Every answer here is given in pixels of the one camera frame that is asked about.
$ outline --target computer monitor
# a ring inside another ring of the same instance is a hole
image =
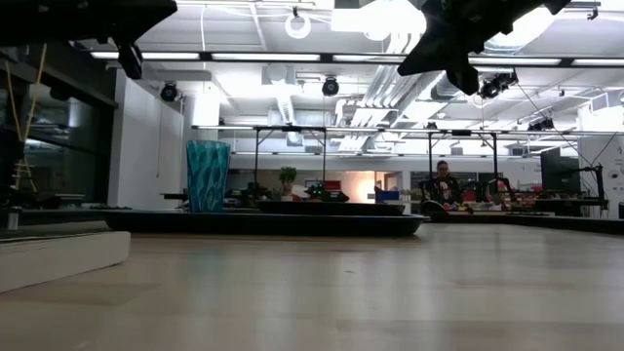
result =
[[[578,160],[562,157],[561,149],[541,153],[542,187],[549,192],[580,193]]]

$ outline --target desk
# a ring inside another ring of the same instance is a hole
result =
[[[538,212],[553,212],[555,215],[583,216],[581,207],[604,205],[599,199],[537,199]]]

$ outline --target blue vase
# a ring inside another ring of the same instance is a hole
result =
[[[230,145],[211,140],[188,141],[186,161],[190,211],[222,211],[227,170],[230,166]]]

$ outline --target black pole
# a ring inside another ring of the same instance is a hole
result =
[[[260,139],[260,129],[255,130],[255,166],[253,167],[253,203],[255,204],[255,199],[257,198],[257,153],[258,148],[260,147],[260,143],[258,140]]]
[[[324,131],[324,137],[323,137],[323,188],[325,189],[325,164],[326,164],[326,157],[328,155],[328,131]]]
[[[431,136],[429,133],[429,179],[433,179],[433,146],[431,145]]]
[[[498,149],[496,147],[496,134],[492,133],[491,135],[493,141],[493,150],[494,150],[494,194],[498,194]]]

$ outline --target person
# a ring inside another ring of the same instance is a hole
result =
[[[461,191],[459,190],[459,183],[455,177],[450,175],[449,163],[442,160],[438,162],[436,169],[438,175],[434,178],[432,184],[432,200],[440,204],[460,204]]]

